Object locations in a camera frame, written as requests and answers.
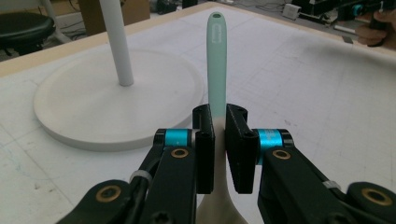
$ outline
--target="wire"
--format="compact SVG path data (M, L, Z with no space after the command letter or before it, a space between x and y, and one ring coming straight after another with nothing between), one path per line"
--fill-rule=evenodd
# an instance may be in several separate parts
M70 6L75 10L75 11L80 11L78 8L76 8L73 3L72 0L69 0Z
M269 12L281 12L283 11L283 8L285 7L286 2L283 4L280 3L267 3L264 4L263 6L256 6L256 8L264 10L264 11L269 11Z
M145 170L154 176L158 164L160 163L160 160L161 158L148 161L147 163L143 161L141 167L139 167L139 170ZM142 176L135 176L132 179L131 181L132 199L130 200L131 204L128 205L129 210L126 214L124 224L133 224L138 221L141 212L143 210L143 205L145 203L148 189L149 189L149 182L147 181L146 178Z
M233 6L242 6L242 7L255 7L261 5L260 0L237 0L233 1Z
M78 21L78 22L76 22L76 23L73 23L73 24L70 24L70 25L68 25L68 26L62 27L61 30L70 28L70 27L75 26L75 25L78 25L78 24L80 24L80 23L82 23L82 21Z
M64 35L67 35L72 40L78 40L79 37L87 36L87 32L84 28L81 28L76 31L64 32Z

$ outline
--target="table surface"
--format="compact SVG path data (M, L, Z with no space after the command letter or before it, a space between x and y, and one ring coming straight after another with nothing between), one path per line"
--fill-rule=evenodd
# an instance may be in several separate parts
M129 47L181 56L205 81L205 28L214 11L228 27L227 102L249 111L250 128L288 129L297 148L343 191L363 180L396 191L394 51L217 3L127 26ZM91 152L66 146L35 117L35 91L46 77L108 52L100 34L0 63L2 223L54 223L95 184L128 180L146 156L149 147ZM260 174L258 167L251 195L234 193L228 176L233 202L248 223L262 223Z

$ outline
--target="electronic equipment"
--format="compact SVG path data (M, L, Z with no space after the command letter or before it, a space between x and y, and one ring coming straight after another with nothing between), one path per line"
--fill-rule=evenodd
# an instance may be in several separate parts
M368 12L392 10L394 8L396 8L396 0L340 0L338 5L338 20L350 21ZM369 27L376 30L385 30L387 24L377 21L372 17ZM382 39L379 43L369 47L379 47L383 43L384 40Z
M307 15L321 15L331 11L339 0L292 0L291 3L301 7L301 12Z
M297 17L300 15L301 7L297 7L292 4L286 4L285 7L283 8L282 16L296 20Z

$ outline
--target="stool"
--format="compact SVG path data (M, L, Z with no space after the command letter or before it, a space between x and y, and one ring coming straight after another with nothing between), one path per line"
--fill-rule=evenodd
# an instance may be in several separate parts
M44 40L55 31L52 18L30 12L0 14L0 49L20 55L42 50Z

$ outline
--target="round base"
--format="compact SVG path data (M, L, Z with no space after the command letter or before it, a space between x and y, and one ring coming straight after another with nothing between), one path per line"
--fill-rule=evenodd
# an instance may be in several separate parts
M74 60L35 94L35 114L57 140L93 151L146 147L159 128L185 127L202 102L204 82L187 61L130 51L134 85L122 87L111 51Z

